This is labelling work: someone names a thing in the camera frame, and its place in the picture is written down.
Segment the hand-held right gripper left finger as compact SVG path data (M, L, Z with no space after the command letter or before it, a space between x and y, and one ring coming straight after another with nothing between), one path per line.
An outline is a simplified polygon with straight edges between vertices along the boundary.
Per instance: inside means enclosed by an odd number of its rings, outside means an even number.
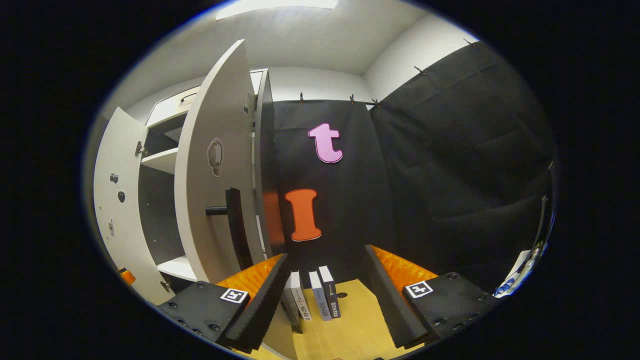
M196 281L157 309L206 342L249 354L261 346L290 273L282 253L217 284Z

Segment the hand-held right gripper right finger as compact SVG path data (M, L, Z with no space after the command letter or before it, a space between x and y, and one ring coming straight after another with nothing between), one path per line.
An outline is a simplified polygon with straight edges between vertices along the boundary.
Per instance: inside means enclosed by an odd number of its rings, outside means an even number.
M433 346L462 332L502 300L457 272L435 275L366 244L366 287L375 295L394 346Z

